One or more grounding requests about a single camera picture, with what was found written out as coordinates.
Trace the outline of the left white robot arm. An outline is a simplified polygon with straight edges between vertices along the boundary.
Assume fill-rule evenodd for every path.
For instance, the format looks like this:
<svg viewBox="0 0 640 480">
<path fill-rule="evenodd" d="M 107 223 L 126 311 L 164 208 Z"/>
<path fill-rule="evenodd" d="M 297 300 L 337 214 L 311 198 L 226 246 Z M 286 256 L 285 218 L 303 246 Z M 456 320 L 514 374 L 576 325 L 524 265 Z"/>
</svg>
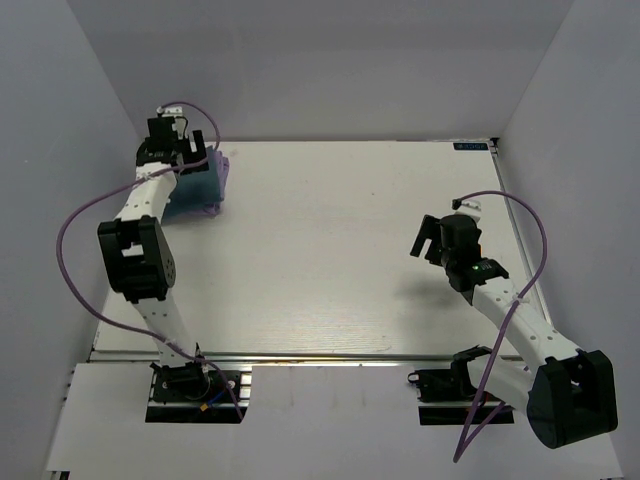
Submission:
<svg viewBox="0 0 640 480">
<path fill-rule="evenodd" d="M 211 374 L 187 363 L 197 351 L 172 297 L 176 264 L 161 228 L 165 208 L 183 175 L 209 169 L 202 132 L 188 132 L 180 107 L 160 107 L 147 120 L 148 135 L 136 153 L 135 182 L 116 217 L 98 227 L 111 289 L 133 305 L 151 332 L 163 367 L 182 368 L 177 387 L 199 399 Z"/>
</svg>

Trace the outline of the dark teal t-shirt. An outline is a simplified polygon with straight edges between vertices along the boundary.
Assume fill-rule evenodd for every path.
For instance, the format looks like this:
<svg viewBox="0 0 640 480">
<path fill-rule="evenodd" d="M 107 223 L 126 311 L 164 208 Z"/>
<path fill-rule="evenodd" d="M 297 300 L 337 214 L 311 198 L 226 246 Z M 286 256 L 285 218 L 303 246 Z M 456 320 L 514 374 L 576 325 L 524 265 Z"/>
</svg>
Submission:
<svg viewBox="0 0 640 480">
<path fill-rule="evenodd" d="M 164 221 L 196 214 L 215 217 L 221 213 L 230 162 L 212 146 L 206 148 L 206 153 L 209 169 L 178 178 L 164 209 Z"/>
</svg>

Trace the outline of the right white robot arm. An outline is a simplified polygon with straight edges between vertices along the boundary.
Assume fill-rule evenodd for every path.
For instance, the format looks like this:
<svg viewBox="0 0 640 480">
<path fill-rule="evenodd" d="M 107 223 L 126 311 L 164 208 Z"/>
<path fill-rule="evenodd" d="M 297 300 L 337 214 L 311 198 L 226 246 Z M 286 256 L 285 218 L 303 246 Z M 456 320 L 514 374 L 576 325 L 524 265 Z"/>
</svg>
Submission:
<svg viewBox="0 0 640 480">
<path fill-rule="evenodd" d="M 523 413 L 543 445 L 556 449 L 618 426 L 613 366 L 586 351 L 519 298 L 508 272 L 482 256 L 475 218 L 424 216 L 410 254 L 444 269 L 450 286 L 489 319 L 518 352 L 521 367 L 474 346 L 446 369 L 408 375 L 425 403 L 496 399 Z"/>
</svg>

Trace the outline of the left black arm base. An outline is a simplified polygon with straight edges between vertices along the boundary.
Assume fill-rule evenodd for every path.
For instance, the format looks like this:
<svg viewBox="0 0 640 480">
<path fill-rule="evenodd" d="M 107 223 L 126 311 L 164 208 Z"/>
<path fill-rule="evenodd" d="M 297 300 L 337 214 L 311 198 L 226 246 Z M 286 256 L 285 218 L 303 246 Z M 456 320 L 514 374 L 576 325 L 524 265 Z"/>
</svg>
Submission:
<svg viewBox="0 0 640 480">
<path fill-rule="evenodd" d="M 240 424 L 230 391 L 242 415 L 250 398 L 251 374 L 188 363 L 182 367 L 151 363 L 153 371 L 145 414 L 149 424 Z"/>
</svg>

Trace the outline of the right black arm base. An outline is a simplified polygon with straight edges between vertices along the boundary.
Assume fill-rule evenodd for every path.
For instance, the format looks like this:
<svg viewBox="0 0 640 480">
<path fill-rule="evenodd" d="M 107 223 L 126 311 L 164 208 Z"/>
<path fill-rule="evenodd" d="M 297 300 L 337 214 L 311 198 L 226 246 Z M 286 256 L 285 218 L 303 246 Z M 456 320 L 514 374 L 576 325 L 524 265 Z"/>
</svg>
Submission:
<svg viewBox="0 0 640 480">
<path fill-rule="evenodd" d="M 488 356 L 491 349 L 475 346 L 454 355 L 447 368 L 415 370 L 407 382 L 419 391 L 421 426 L 463 426 L 471 411 L 476 388 L 468 375 L 468 363 Z"/>
</svg>

